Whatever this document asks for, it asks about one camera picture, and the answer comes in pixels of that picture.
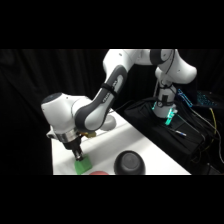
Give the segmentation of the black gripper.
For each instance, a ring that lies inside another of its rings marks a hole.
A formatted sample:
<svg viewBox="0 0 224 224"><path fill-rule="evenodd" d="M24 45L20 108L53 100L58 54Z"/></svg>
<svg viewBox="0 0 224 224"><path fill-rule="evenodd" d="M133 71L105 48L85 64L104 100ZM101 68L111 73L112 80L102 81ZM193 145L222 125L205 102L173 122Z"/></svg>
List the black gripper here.
<svg viewBox="0 0 224 224"><path fill-rule="evenodd" d="M73 151L73 154L75 156L75 159L76 161L82 161L83 160L83 152L81 150L81 147L80 147L80 144L81 144L81 140L80 139L75 139L71 142L68 142L68 143L65 143L64 144L64 147L68 150L72 150Z"/></svg>

